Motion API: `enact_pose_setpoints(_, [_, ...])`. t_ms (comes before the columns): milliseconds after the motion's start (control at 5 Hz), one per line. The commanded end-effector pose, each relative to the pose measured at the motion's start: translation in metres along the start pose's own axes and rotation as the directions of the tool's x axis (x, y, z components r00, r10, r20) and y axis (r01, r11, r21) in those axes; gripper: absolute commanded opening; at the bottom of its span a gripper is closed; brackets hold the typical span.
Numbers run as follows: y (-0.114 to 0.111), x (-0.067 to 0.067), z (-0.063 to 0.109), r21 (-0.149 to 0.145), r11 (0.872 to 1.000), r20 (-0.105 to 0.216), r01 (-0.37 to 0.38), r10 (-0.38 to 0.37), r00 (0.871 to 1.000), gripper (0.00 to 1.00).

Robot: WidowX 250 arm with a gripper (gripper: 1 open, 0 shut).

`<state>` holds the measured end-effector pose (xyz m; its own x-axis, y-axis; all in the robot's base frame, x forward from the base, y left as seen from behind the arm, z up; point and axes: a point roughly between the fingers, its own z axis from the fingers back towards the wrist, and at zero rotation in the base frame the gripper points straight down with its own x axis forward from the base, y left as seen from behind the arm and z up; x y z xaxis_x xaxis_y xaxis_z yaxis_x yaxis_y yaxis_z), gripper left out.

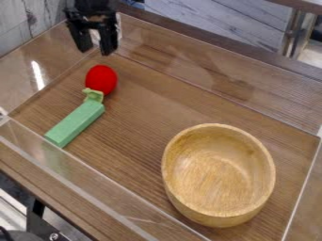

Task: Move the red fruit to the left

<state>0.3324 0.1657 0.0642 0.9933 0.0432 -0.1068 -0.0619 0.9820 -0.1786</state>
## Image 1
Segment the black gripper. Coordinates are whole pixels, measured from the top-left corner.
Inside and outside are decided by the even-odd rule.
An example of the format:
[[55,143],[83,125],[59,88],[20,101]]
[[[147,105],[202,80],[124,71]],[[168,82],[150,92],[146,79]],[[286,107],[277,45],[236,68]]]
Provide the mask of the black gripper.
[[88,29],[98,29],[100,53],[111,55],[118,49],[118,0],[75,0],[64,13],[77,50],[94,47]]

